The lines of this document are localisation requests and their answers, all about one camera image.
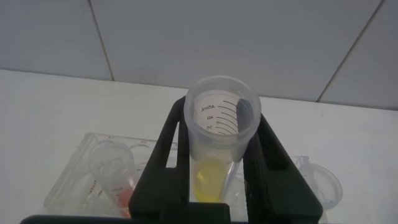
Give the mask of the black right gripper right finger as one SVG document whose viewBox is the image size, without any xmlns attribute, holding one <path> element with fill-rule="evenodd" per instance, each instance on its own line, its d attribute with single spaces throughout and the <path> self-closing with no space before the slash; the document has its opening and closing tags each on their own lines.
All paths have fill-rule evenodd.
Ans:
<svg viewBox="0 0 398 224">
<path fill-rule="evenodd" d="M 262 117 L 243 157 L 249 223 L 318 223 L 323 208 Z"/>
</svg>

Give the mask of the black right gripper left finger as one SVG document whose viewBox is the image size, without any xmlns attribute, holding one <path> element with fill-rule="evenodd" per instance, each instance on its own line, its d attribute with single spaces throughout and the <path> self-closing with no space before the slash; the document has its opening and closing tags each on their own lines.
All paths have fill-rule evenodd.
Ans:
<svg viewBox="0 0 398 224">
<path fill-rule="evenodd" d="M 183 115 L 184 103 L 183 97 L 173 104 L 155 148 L 129 200 L 129 213 L 133 220 L 158 220 L 165 207 L 189 201 L 189 140 Z M 178 130 L 177 165 L 169 168 L 166 165 L 176 130 Z"/>
</svg>

